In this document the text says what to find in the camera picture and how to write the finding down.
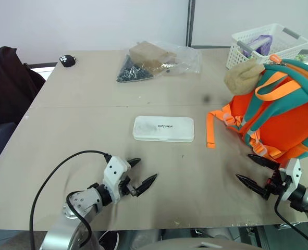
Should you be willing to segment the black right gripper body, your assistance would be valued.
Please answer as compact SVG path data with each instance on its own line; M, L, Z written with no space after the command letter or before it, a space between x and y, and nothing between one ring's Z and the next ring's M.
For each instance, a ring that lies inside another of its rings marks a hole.
M268 200L271 194L283 195L289 186L289 177L285 168L273 168L273 174L265 184L264 199Z

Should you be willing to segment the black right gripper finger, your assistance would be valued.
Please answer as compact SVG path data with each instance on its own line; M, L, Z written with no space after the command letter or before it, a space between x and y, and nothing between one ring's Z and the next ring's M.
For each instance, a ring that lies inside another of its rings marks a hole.
M248 157L255 163L257 163L260 166L267 167L269 169L275 170L279 168L280 163L269 160L265 157L254 155L254 154L248 154Z
M236 177L238 178L239 181L241 181L247 188L252 190L253 192L257 193L259 196L261 196L263 199L268 199L268 193L267 189L259 186L254 180L240 175L236 174Z

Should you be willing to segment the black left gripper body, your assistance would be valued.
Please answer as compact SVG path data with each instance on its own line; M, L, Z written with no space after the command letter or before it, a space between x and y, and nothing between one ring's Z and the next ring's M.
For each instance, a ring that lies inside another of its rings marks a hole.
M131 179L129 176L125 176L125 178L123 180L121 180L120 184L119 184L119 191L120 191L120 196L127 196L127 195L131 195L131 196L138 196L138 192L137 189L130 183Z

